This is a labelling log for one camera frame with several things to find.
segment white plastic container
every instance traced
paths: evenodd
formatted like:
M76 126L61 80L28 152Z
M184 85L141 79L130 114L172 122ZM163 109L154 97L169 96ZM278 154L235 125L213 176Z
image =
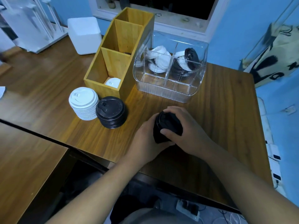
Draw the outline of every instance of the white plastic container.
M168 39L161 34L150 34L134 62L133 75L137 89L186 103L198 91L202 82L207 49L208 44L205 42L189 44ZM196 61L190 61L194 60L190 56L196 56Z
M102 36L95 17L68 19L69 37L80 55L96 53Z

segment wooden table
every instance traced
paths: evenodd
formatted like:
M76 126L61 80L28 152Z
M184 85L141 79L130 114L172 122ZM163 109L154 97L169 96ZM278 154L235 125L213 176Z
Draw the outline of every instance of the wooden table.
M0 221L17 223L67 151L0 123Z
M117 162L134 133L153 114L169 105L185 107L220 146L272 184L253 78L250 74L208 64L199 92L187 104L133 88L126 100L127 121L117 129L99 120L80 120L68 104L72 90L84 86L92 55L80 56L68 37L36 55L25 51L9 61L0 77L7 92L0 100L0 119ZM235 207L222 184L200 159L169 148L142 170L186 191Z

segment white foam box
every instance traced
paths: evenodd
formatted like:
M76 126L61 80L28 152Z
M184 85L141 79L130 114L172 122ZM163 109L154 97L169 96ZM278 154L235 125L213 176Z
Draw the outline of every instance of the white foam box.
M80 55L96 53L102 35L95 17L68 19L69 37Z

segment window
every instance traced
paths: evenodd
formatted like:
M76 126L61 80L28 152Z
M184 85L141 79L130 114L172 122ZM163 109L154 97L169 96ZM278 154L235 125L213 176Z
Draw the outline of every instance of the window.
M155 30L204 42L210 42L230 0L213 1L214 3L199 3L198 0L177 0L155 3L156 0L130 0L131 8L155 14ZM112 20L121 11L119 1L114 2L116 7L110 9L106 0L89 0L93 16Z

